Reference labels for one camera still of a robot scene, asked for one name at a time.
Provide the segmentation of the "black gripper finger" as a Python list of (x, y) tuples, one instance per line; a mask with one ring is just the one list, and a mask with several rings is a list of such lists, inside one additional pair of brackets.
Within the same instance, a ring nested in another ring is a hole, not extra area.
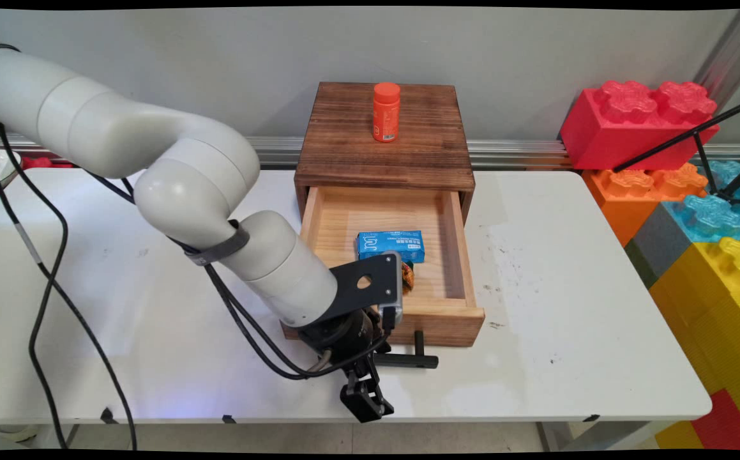
[(377, 419), (377, 372), (372, 365), (360, 376), (358, 366), (345, 371), (347, 383), (341, 389), (341, 402), (360, 423)]
[(368, 399), (370, 401), (370, 407), (374, 411), (375, 415), (392, 415), (394, 414), (394, 407), (387, 399), (384, 398), (381, 390), (381, 377), (379, 376), (375, 361), (367, 362), (367, 378), (365, 379), (365, 387)]

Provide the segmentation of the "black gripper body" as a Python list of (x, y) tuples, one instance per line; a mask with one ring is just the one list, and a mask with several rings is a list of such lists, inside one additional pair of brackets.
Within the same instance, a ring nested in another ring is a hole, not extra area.
[(378, 341), (382, 337), (381, 321), (376, 309), (365, 308), (303, 327), (298, 337), (319, 355), (317, 366), (335, 365)]

